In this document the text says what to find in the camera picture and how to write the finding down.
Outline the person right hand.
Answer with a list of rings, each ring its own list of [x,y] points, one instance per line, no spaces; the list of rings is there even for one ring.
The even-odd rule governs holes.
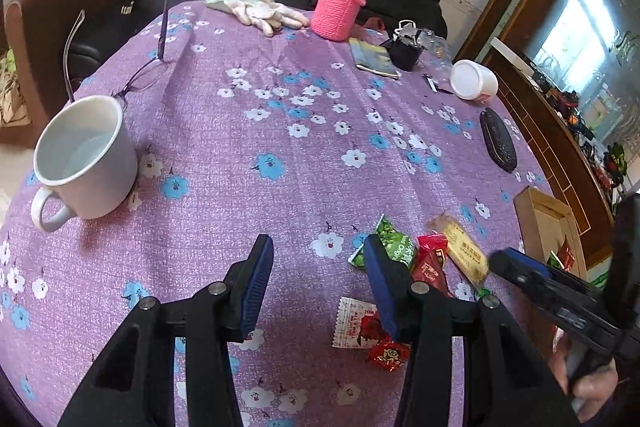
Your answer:
[[[553,348],[549,359],[549,367],[565,393],[568,393],[568,377],[566,361],[572,347],[570,336],[563,333]],[[618,383],[618,374],[615,360],[608,362],[607,366],[600,366],[591,374],[582,377],[570,386],[575,398],[582,399],[582,407],[576,415],[582,424],[593,419],[610,399]]]

